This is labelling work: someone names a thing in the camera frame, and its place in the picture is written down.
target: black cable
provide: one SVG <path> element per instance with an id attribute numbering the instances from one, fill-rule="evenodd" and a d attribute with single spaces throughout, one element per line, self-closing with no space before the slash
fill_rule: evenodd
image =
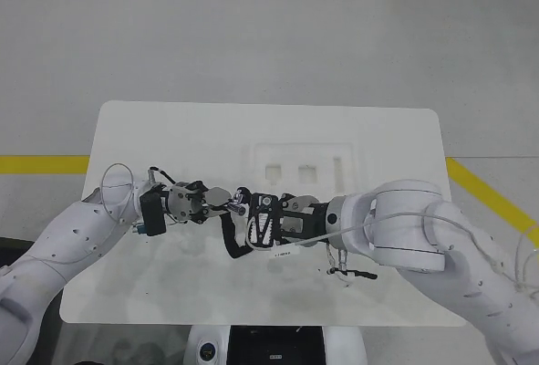
<path id="1" fill-rule="evenodd" d="M 365 278 L 370 279 L 370 280 L 376 280 L 378 278 L 377 274 L 372 274 L 372 273 L 369 273 L 368 271 L 358 271 L 358 270 L 342 271 L 337 267 L 331 267 L 330 269 L 327 270 L 327 273 L 329 275 L 334 274 L 336 272 L 339 272 L 340 274 L 342 274 L 344 276 L 347 276 L 348 273 L 352 273 L 352 274 L 354 274 L 354 276 L 365 277 Z"/>
<path id="2" fill-rule="evenodd" d="M 162 170 L 162 169 L 160 169 L 160 168 L 158 168 L 158 167 L 156 167 L 156 166 L 151 166 L 151 167 L 150 167 L 150 170 L 154 170 L 154 171 L 156 171 L 156 172 L 161 173 L 161 175 L 162 175 L 163 177 L 165 177 L 166 179 L 168 179 L 168 181 L 169 181 L 170 183 L 172 183 L 172 184 L 175 184 L 175 183 L 176 183 L 176 182 L 174 181 L 174 179 L 172 179 L 172 178 L 170 177 L 170 175 L 167 174 L 164 170 Z"/>

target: black connector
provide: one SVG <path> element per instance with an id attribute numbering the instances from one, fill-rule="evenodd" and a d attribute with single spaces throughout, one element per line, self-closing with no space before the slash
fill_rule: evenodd
<path id="1" fill-rule="evenodd" d="M 166 220 L 161 206 L 161 196 L 157 191 L 149 191 L 140 197 L 141 215 L 148 236 L 166 233 Z"/>

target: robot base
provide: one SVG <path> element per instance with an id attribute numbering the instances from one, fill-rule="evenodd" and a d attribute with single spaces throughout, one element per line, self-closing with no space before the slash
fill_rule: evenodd
<path id="1" fill-rule="evenodd" d="M 184 365 L 368 365 L 357 327 L 192 326 Z"/>

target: black panel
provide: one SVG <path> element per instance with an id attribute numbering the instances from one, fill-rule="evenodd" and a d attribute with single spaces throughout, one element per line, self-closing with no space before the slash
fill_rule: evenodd
<path id="1" fill-rule="evenodd" d="M 227 365 L 326 365 L 321 327 L 232 326 Z"/>

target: white cable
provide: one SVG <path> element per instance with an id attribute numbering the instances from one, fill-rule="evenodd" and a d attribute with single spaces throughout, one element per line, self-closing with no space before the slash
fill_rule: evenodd
<path id="1" fill-rule="evenodd" d="M 117 218 L 114 218 L 113 215 L 111 215 L 111 212 L 109 211 L 109 209 L 107 209 L 107 206 L 105 205 L 105 198 L 103 197 L 103 190 L 104 190 L 103 187 L 104 187 L 104 184 L 105 184 L 105 177 L 107 176 L 107 173 L 109 172 L 109 170 L 111 170 L 115 166 L 123 166 L 123 167 L 125 167 L 127 169 L 127 171 L 130 172 L 130 176 L 131 176 L 130 192 L 128 193 L 127 201 L 125 202 L 125 206 L 123 206 L 123 209 L 121 210 L 121 213 L 119 213 L 119 217 L 117 217 Z M 107 170 L 105 170 L 105 172 L 103 172 L 103 176 L 101 177 L 101 181 L 100 181 L 100 183 L 98 185 L 98 192 L 99 192 L 100 197 L 101 197 L 101 205 L 103 205 L 103 209 L 105 210 L 105 212 L 107 213 L 109 218 L 111 218 L 111 220 L 113 222 L 115 222 L 116 224 L 123 224 L 123 222 L 121 222 L 121 217 L 125 213 L 125 210 L 127 209 L 128 205 L 130 204 L 131 199 L 133 198 L 133 187 L 134 186 L 135 186 L 135 181 L 134 181 L 134 178 L 133 178 L 133 171 L 125 163 L 120 163 L 120 162 L 112 163 L 107 168 Z"/>

